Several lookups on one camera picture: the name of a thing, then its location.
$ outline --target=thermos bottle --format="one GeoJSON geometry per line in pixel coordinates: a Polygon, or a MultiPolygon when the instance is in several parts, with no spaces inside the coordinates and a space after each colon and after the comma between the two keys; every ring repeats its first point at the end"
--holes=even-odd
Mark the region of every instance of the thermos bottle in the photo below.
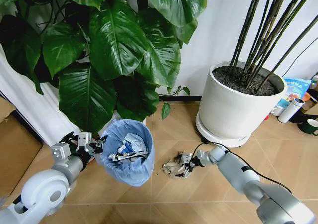
{"type": "Polygon", "coordinates": [[[286,123],[304,104],[303,100],[295,98],[289,106],[280,114],[278,120],[286,123]]]}

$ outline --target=potted plant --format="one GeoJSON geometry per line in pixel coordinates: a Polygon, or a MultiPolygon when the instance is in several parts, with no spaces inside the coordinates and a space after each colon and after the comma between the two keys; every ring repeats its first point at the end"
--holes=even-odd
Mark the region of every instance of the potted plant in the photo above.
{"type": "Polygon", "coordinates": [[[210,68],[196,120],[197,127],[205,138],[229,147],[241,146],[286,92],[284,80],[274,72],[317,22],[318,16],[269,71],[263,67],[264,63],[306,2],[291,0],[281,17],[277,18],[283,1],[266,1],[249,56],[246,62],[239,62],[239,55],[259,2],[252,0],[231,61],[210,68]]]}
{"type": "MultiPolygon", "coordinates": [[[[3,2],[16,7],[15,15],[0,23],[9,64],[40,94],[40,83],[58,88],[59,109],[81,129],[97,132],[114,109],[140,121],[156,111],[155,88],[174,87],[180,48],[189,42],[207,0],[137,0],[138,11],[126,0],[3,2]],[[43,8],[49,19],[36,23],[43,8]]],[[[168,112],[165,105],[162,116],[168,112]]]]}

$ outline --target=floor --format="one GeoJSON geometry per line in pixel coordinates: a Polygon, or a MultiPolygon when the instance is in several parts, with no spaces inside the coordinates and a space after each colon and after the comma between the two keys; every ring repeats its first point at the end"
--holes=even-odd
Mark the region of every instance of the floor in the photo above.
{"type": "MultiPolygon", "coordinates": [[[[151,179],[142,187],[115,181],[95,161],[80,175],[75,190],[43,224],[257,224],[256,207],[237,193],[215,166],[197,168],[188,179],[170,179],[162,165],[178,151],[192,152],[200,143],[195,128],[198,102],[172,102],[163,121],[162,104],[146,122],[156,147],[151,179]]],[[[211,145],[203,149],[210,150],[211,145]]],[[[231,149],[260,173],[287,185],[318,215],[318,138],[302,133],[293,123],[282,124],[274,116],[264,121],[250,140],[231,149]]],[[[35,172],[51,168],[44,147],[21,180],[10,203],[24,182],[35,172]]]]}

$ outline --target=trash bag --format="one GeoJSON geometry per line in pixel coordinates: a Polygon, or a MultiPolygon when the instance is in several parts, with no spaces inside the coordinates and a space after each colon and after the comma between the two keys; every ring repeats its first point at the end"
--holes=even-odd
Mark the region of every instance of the trash bag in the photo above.
{"type": "Polygon", "coordinates": [[[143,185],[150,178],[155,164],[155,147],[148,128],[142,122],[122,119],[112,123],[101,137],[106,135],[108,137],[103,145],[103,153],[96,156],[97,163],[104,166],[106,171],[120,182],[136,187],[143,185]],[[108,158],[110,154],[117,153],[127,133],[143,138],[149,153],[143,161],[139,157],[133,162],[118,163],[108,158]]]}

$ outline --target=black cable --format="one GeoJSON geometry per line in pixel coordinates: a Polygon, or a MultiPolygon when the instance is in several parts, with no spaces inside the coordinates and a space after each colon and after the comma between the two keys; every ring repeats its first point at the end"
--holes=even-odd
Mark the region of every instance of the black cable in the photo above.
{"type": "Polygon", "coordinates": [[[304,52],[304,51],[306,51],[306,49],[307,48],[309,48],[310,46],[311,46],[311,44],[313,44],[314,43],[314,41],[316,41],[318,39],[318,37],[317,38],[315,38],[307,47],[305,47],[305,49],[304,50],[302,50],[302,52],[300,53],[300,54],[298,54],[298,56],[294,59],[294,61],[292,62],[292,64],[290,64],[290,66],[288,67],[288,69],[286,70],[286,72],[282,75],[282,77],[284,77],[285,76],[285,74],[289,71],[289,69],[292,67],[292,65],[294,64],[294,62],[297,60],[297,58],[304,52]]]}
{"type": "Polygon", "coordinates": [[[265,178],[265,179],[267,179],[267,180],[269,180],[269,181],[272,181],[273,183],[276,183],[276,184],[281,185],[282,187],[286,188],[286,189],[288,190],[288,192],[292,193],[292,191],[291,191],[287,186],[285,186],[284,184],[282,184],[282,183],[280,183],[280,182],[278,182],[278,181],[275,181],[274,179],[271,179],[271,178],[266,177],[265,175],[259,173],[259,172],[256,171],[248,162],[246,162],[245,159],[243,159],[243,158],[242,158],[241,156],[239,156],[238,154],[233,153],[233,152],[230,151],[229,148],[227,148],[225,145],[223,145],[223,144],[221,144],[221,143],[218,143],[218,142],[202,142],[202,143],[200,143],[200,144],[195,148],[195,150],[194,150],[194,152],[193,152],[193,155],[192,155],[192,157],[191,157],[191,159],[190,159],[190,162],[192,161],[192,159],[193,159],[193,157],[194,157],[194,155],[195,155],[195,152],[197,151],[197,149],[199,148],[199,146],[202,145],[202,144],[216,144],[216,145],[221,145],[221,146],[223,146],[223,147],[226,148],[231,154],[235,155],[236,157],[240,158],[243,162],[245,162],[257,175],[259,175],[259,176],[261,176],[261,177],[263,177],[263,178],[265,178]]]}

